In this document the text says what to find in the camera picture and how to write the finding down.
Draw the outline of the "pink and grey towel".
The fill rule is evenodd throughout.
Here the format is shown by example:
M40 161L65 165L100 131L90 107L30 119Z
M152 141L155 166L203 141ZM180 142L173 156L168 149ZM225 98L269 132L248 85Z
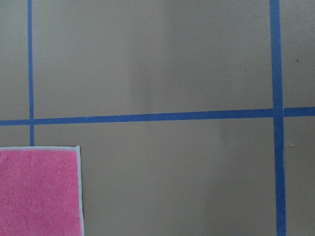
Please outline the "pink and grey towel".
M85 234L80 146L0 149L0 234Z

